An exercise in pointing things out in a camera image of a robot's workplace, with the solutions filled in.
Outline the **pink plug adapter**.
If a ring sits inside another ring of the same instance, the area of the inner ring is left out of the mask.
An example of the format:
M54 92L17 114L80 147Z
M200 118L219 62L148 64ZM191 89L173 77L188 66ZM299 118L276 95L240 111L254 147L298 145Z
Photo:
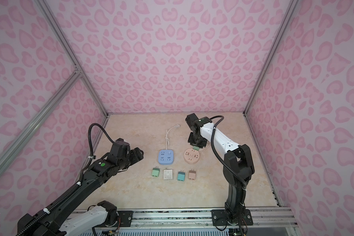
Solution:
M188 172L188 179L189 179L189 180L195 180L195 179L196 179L196 171L190 170L190 171Z

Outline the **teal plug adapter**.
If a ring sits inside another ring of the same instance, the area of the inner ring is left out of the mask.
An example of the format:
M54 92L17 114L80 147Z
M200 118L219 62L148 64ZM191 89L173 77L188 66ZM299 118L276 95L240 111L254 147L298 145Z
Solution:
M177 180L181 182L185 181L185 172L178 172Z

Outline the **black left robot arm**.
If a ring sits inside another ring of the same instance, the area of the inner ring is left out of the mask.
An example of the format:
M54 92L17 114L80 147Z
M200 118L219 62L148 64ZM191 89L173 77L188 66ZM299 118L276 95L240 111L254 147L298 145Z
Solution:
M91 141L91 130L97 126L112 143L111 150L101 158L95 159ZM64 194L35 215L24 215L17 224L18 236L57 236L64 232L62 224L73 211L96 189L111 177L126 171L130 166L144 159L144 152L138 147L131 149L124 139L112 140L105 129L93 123L88 128L90 156L88 164L81 170L80 176Z

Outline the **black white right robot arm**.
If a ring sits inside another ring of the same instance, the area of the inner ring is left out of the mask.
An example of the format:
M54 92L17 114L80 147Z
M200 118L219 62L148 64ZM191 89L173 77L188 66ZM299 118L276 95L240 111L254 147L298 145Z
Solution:
M218 129L224 120L222 115L199 118L195 113L185 121L191 133L188 143L204 148L210 143L213 154L223 165L223 175L229 184L225 214L230 224L242 224L245 217L247 186L255 173L252 153L248 145L240 145Z

